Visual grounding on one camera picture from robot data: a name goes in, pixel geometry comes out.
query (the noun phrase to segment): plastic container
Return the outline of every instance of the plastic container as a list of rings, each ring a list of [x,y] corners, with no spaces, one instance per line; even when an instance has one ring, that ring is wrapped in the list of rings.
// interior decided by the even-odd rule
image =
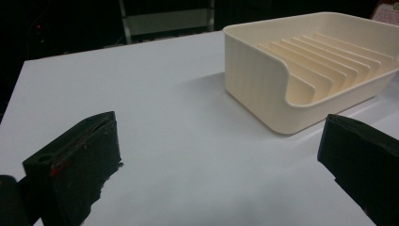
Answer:
[[[399,26],[321,12],[224,28],[226,90],[296,133],[378,94],[399,71]]]

